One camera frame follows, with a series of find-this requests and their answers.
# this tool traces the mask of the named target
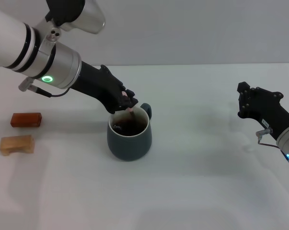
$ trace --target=gray wall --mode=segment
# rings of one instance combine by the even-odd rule
[[[289,62],[289,0],[97,1],[105,30],[61,40],[90,64]],[[32,26],[48,10],[44,0],[0,0],[0,9]]]

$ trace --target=mug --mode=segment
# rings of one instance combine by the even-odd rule
[[[147,124],[146,128],[135,136],[122,136],[112,129],[115,122],[131,116],[128,110],[117,111],[111,115],[108,122],[108,147],[117,158],[123,161],[138,160],[148,153],[152,144],[152,130],[150,127],[152,109],[150,105],[144,103],[140,107],[133,107],[133,111],[136,118],[141,118]]]

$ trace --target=white table surface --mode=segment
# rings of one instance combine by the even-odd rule
[[[36,141],[32,155],[0,155],[0,230],[289,230],[289,165],[257,145],[236,91],[280,91],[289,111],[289,64],[110,70],[152,106],[153,145],[135,162],[111,155],[97,100],[20,92],[22,75],[0,68],[0,138]],[[41,127],[12,128],[16,112],[41,112]]]

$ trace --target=wooden block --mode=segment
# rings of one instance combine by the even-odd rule
[[[41,120],[40,113],[13,114],[10,124],[12,127],[39,127]]]
[[[0,141],[0,151],[3,156],[12,152],[34,153],[35,140],[31,135],[6,137]]]

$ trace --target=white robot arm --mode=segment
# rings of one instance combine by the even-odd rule
[[[289,163],[289,113],[280,105],[284,95],[259,87],[250,88],[246,82],[239,83],[237,91],[240,94],[238,116],[254,119],[264,127],[256,132],[258,144],[280,149]],[[266,134],[276,140],[276,146],[260,143]]]
[[[61,44],[61,30],[78,28],[98,34],[105,18],[95,0],[46,0],[49,13],[35,27],[0,11],[0,66],[28,76],[19,86],[56,97],[33,85],[39,80],[60,89],[71,88],[99,100],[108,112],[132,108],[138,101],[106,66],[96,69]]]

